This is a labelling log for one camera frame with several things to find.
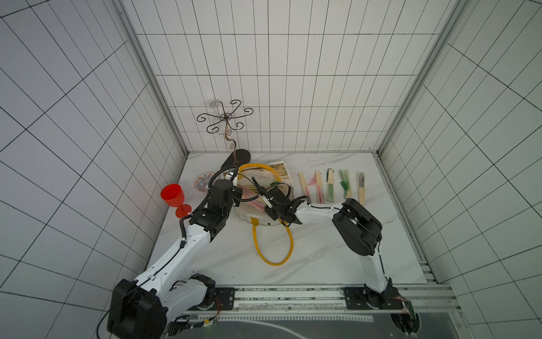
yellow bag handle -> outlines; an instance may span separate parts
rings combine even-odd
[[[263,259],[266,263],[272,265],[272,266],[280,266],[288,261],[290,258],[290,255],[292,255],[292,252],[294,251],[294,238],[292,237],[292,232],[290,232],[289,227],[285,227],[286,232],[288,232],[288,235],[290,237],[290,250],[288,251],[288,254],[286,257],[280,262],[280,263],[274,263],[272,261],[267,260],[266,257],[263,256],[262,252],[260,252],[260,247],[258,246],[258,237],[256,235],[256,227],[260,224],[259,220],[256,218],[250,218],[250,221],[252,223],[252,238],[254,239],[254,245],[256,246],[256,251],[258,252],[258,255],[260,255],[260,258]]]
[[[268,165],[264,165],[264,164],[245,164],[239,167],[239,172],[247,170],[249,168],[266,169],[275,175],[275,178],[277,181],[282,182],[282,179],[280,178],[279,174],[272,167],[269,167]]]
[[[264,164],[245,164],[239,167],[239,172],[250,169],[250,168],[263,168],[275,175],[275,178],[278,182],[282,182],[282,179],[280,178],[279,174],[270,166],[264,165]],[[256,218],[250,218],[250,221],[252,223],[252,238],[254,239],[254,246],[256,246],[256,251],[258,252],[258,255],[260,258],[262,258],[263,261],[266,263],[273,265],[273,266],[280,266],[288,261],[290,258],[290,255],[292,255],[292,252],[294,251],[294,238],[292,237],[292,232],[290,232],[290,229],[288,227],[285,227],[286,231],[288,232],[288,236],[290,237],[290,250],[288,251],[288,254],[284,258],[283,261],[280,263],[274,263],[272,261],[267,260],[266,257],[263,256],[262,252],[260,252],[260,247],[258,246],[258,237],[256,235],[256,226],[260,224],[260,221]]]

metal mounting plate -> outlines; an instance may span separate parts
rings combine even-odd
[[[359,296],[363,295],[363,287],[345,287],[343,288],[346,308],[348,310],[372,310],[373,308],[365,302],[360,302]],[[382,305],[382,310],[402,310],[403,303],[399,300],[388,299],[388,302]]]
[[[220,301],[220,310],[221,311],[231,311],[234,309],[234,300],[235,300],[235,288],[233,287],[217,287],[215,288],[215,296]],[[188,309],[189,311],[201,311],[197,306]],[[206,311],[217,311],[218,305],[213,303],[213,305],[206,309]]]

wrought iron candelabra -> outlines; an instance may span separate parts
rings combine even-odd
[[[209,134],[214,134],[214,133],[218,132],[220,130],[218,125],[221,124],[221,123],[225,123],[224,139],[226,139],[226,141],[230,143],[230,146],[229,146],[230,150],[233,150],[233,153],[232,153],[232,155],[233,155],[233,163],[236,164],[236,165],[242,165],[242,164],[240,164],[240,162],[248,163],[250,161],[250,153],[247,150],[238,150],[237,149],[237,141],[235,139],[233,139],[233,138],[230,138],[230,136],[233,133],[233,131],[238,131],[238,130],[243,129],[244,124],[242,122],[240,122],[240,121],[235,121],[235,127],[233,127],[232,125],[230,125],[230,120],[250,116],[250,115],[252,115],[252,113],[254,113],[254,110],[252,108],[250,108],[250,107],[246,107],[243,110],[245,112],[245,115],[237,117],[237,116],[234,115],[234,113],[241,106],[241,101],[235,99],[235,100],[230,101],[230,104],[233,105],[233,106],[235,106],[235,105],[237,105],[237,106],[235,106],[234,110],[231,113],[226,113],[226,110],[224,109],[224,104],[221,101],[219,101],[219,100],[212,101],[209,104],[209,106],[210,107],[216,107],[218,115],[216,116],[216,115],[209,114],[209,113],[201,113],[200,115],[197,116],[196,120],[198,122],[202,123],[202,122],[207,120],[206,116],[218,118],[218,121],[216,121],[213,124],[210,124],[209,126],[207,126],[207,133],[209,133]],[[219,105],[222,107],[222,114],[220,114]],[[237,159],[237,155],[238,155],[237,151],[246,152],[248,154],[248,160],[244,159],[244,158],[246,158],[246,154],[243,154],[244,155],[243,160],[239,161]]]

metal candle holder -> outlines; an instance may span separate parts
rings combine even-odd
[[[222,114],[220,114],[220,111],[218,109],[219,104],[222,106]],[[236,117],[236,116],[234,116],[234,113],[241,106],[241,101],[235,99],[235,100],[230,101],[230,104],[231,105],[237,105],[237,106],[235,106],[234,110],[231,113],[226,113],[226,111],[224,109],[224,104],[219,100],[214,100],[211,103],[209,103],[209,106],[210,107],[216,107],[217,111],[218,111],[218,115],[215,116],[215,115],[209,114],[209,113],[201,113],[200,115],[197,116],[196,120],[198,122],[202,123],[202,122],[207,120],[207,117],[205,117],[205,116],[218,118],[217,122],[207,126],[207,133],[209,133],[209,134],[214,134],[214,133],[216,133],[216,132],[218,132],[220,130],[220,128],[217,126],[218,124],[220,124],[222,122],[226,123],[225,128],[224,128],[224,139],[226,139],[226,141],[228,141],[228,142],[231,142],[230,150],[233,150],[234,164],[237,164],[237,156],[236,156],[236,152],[235,152],[237,150],[237,141],[235,139],[230,139],[229,136],[231,136],[231,133],[233,131],[238,131],[238,130],[243,129],[244,124],[242,122],[240,122],[240,121],[236,121],[235,122],[235,127],[232,127],[230,125],[229,121],[232,120],[232,119],[239,119],[239,118],[244,118],[244,117],[247,117],[249,115],[252,115],[252,113],[254,113],[254,110],[252,108],[250,108],[250,107],[246,107],[243,111],[245,113],[247,113],[247,114],[245,114],[243,116]]]

wire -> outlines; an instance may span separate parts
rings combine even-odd
[[[406,299],[405,297],[403,297],[401,295],[401,293],[399,292],[399,290],[397,290],[397,294],[401,297],[400,299],[395,297],[395,298],[392,298],[392,299],[395,299],[395,300],[400,300],[402,302],[405,303],[405,306],[406,306],[406,309],[408,310],[409,314],[411,317],[415,318],[416,317],[416,312],[414,312],[414,307],[412,306],[412,302],[410,302],[408,299]]]
[[[175,252],[175,254],[170,258],[170,260],[168,260],[164,266],[162,266],[158,271],[156,271],[156,272],[153,274],[153,276],[155,276],[155,275],[158,274],[161,270],[163,270],[163,269],[164,269],[164,268],[165,268],[165,267],[173,260],[173,258],[175,258],[175,256],[179,253],[179,251],[180,251],[180,247],[179,247],[179,249],[177,250],[177,252]],[[143,285],[144,285],[145,283],[147,283],[149,280],[151,280],[151,278],[147,278],[147,280],[145,280],[141,285],[137,285],[137,287],[143,286]],[[97,337],[98,339],[100,339],[100,335],[98,334],[98,329],[100,328],[100,325],[101,325],[102,322],[104,321],[104,319],[105,319],[105,317],[107,316],[107,314],[109,313],[109,311],[111,311],[111,310],[113,309],[113,307],[115,307],[119,301],[121,301],[121,300],[122,300],[123,298],[125,298],[127,295],[129,295],[130,293],[135,292],[135,291],[137,291],[137,289],[133,289],[132,291],[130,291],[130,292],[128,292],[127,294],[125,294],[125,295],[123,295],[122,297],[120,297],[119,300],[117,300],[117,302],[115,302],[115,303],[113,304],[113,306],[111,306],[111,308],[110,308],[109,310],[107,310],[107,312],[105,312],[103,318],[102,318],[102,319],[100,320],[100,322],[98,323],[98,326],[96,326],[96,337]]]
[[[280,206],[290,206],[290,204],[292,204],[292,202],[294,202],[294,201],[296,201],[296,200],[303,200],[303,199],[306,199],[307,202],[310,203],[310,199],[311,199],[311,198],[309,198],[307,195],[302,195],[302,196],[298,196],[297,198],[292,199],[292,201],[289,202],[289,203],[282,203],[282,202],[278,202],[276,199],[272,199],[272,198],[273,198],[273,197],[271,197],[271,199],[268,198],[269,201],[273,200],[277,205],[280,205]]]
[[[292,255],[292,252],[294,251],[294,238],[292,237],[292,232],[290,232],[290,228],[285,225],[286,232],[288,232],[288,236],[290,237],[290,250],[288,251],[288,254],[286,255],[286,257],[280,263],[274,263],[272,261],[267,260],[266,257],[263,256],[262,252],[260,252],[260,247],[258,246],[258,237],[256,235],[256,227],[258,226],[257,219],[255,222],[253,221],[252,225],[253,225],[252,237],[254,238],[254,245],[256,246],[256,251],[258,252],[258,255],[263,259],[263,261],[265,261],[266,263],[272,266],[280,266],[284,264],[285,262],[287,262],[288,259],[290,258],[290,255]]]
[[[299,339],[307,339],[307,337],[304,337],[304,336],[300,335],[299,333],[290,330],[289,328],[286,328],[286,327],[283,327],[283,326],[280,326],[280,325],[276,325],[276,324],[270,324],[270,323],[265,323],[265,322],[261,322],[261,321],[254,321],[254,320],[241,320],[241,319],[224,319],[223,321],[235,321],[235,322],[242,322],[242,323],[249,323],[249,324],[256,324],[256,325],[274,327],[274,328],[281,329],[281,330],[283,330],[285,332],[288,332],[291,335],[296,336]]]
[[[234,200],[241,201],[241,202],[249,202],[249,201],[253,201],[253,200],[258,199],[259,197],[260,197],[259,195],[255,195],[255,196],[253,196],[252,198],[241,199],[241,198],[236,198],[236,197],[232,196],[232,198],[233,198]]]
[[[315,205],[311,205],[311,204],[308,204],[309,207],[311,208],[321,208],[321,209],[330,209],[331,207],[318,207],[318,206],[315,206]]]
[[[180,233],[181,233],[181,239],[180,239],[180,247],[184,248],[184,245],[186,245],[186,228],[184,227],[184,221],[188,218],[191,218],[192,214],[189,214],[187,216],[182,217],[179,220],[179,227],[180,227]]]
[[[334,207],[334,208],[337,209],[337,210],[339,210],[340,212],[343,212],[344,215],[346,215],[349,219],[351,219],[351,220],[352,220],[352,219],[354,219],[354,220],[356,219],[356,218],[353,218],[352,215],[350,215],[350,214],[347,213],[346,211],[343,211],[342,209],[337,208],[337,207]],[[369,233],[376,239],[376,241],[378,242],[378,248],[380,248],[380,239],[379,239],[374,233],[372,233],[367,227],[363,226],[362,223],[361,223],[360,221],[356,221],[356,226],[357,226],[357,225],[360,225],[361,227],[365,228],[365,230],[366,230],[367,232],[369,232]]]
[[[175,284],[177,284],[177,283],[185,283],[186,284],[186,281],[177,280],[176,282],[173,283],[173,285],[171,285],[171,288],[170,288],[169,292],[173,291],[173,289],[175,288]]]
[[[386,271],[384,271],[384,263],[382,262],[382,256],[380,255],[380,242],[378,243],[378,256],[380,257],[380,266],[382,266],[382,274],[386,274]]]
[[[288,193],[286,193],[286,197],[290,197],[290,193],[292,192],[292,186],[288,185],[285,182],[279,182],[279,183],[276,183],[274,185],[271,185],[266,189],[266,191],[269,192],[269,190],[272,189],[273,187],[277,187],[277,186],[280,186],[280,185],[283,185],[283,184],[288,186]]]
[[[220,311],[222,309],[222,304],[220,303],[220,299],[218,297],[215,300],[216,300],[216,305],[218,307],[218,312],[216,312],[215,319],[216,319],[216,323],[218,323],[218,315],[220,314]]]
[[[242,176],[242,177],[245,178],[246,180],[250,181],[250,183],[251,183],[252,185],[254,185],[254,182],[252,182],[252,180],[250,180],[246,175],[241,174],[241,173],[237,173],[237,175]]]
[[[209,184],[208,184],[209,188],[211,188],[212,183],[215,181],[215,179],[216,179],[220,174],[226,172],[226,171],[229,170],[229,169],[235,169],[234,175],[232,175],[232,177],[230,178],[231,181],[233,181],[234,178],[237,176],[237,173],[239,172],[239,167],[237,167],[237,165],[229,165],[229,166],[226,166],[226,167],[220,169],[217,173],[214,173],[214,174],[212,175],[211,179],[209,180]]]
[[[205,198],[203,198],[202,202],[199,203],[198,207],[196,207],[193,211],[192,211],[192,215],[194,214],[195,211],[203,208],[203,206],[205,206],[205,204],[207,203],[207,200],[209,199],[209,196],[211,195],[211,190],[208,189],[207,190],[207,194],[205,195]]]

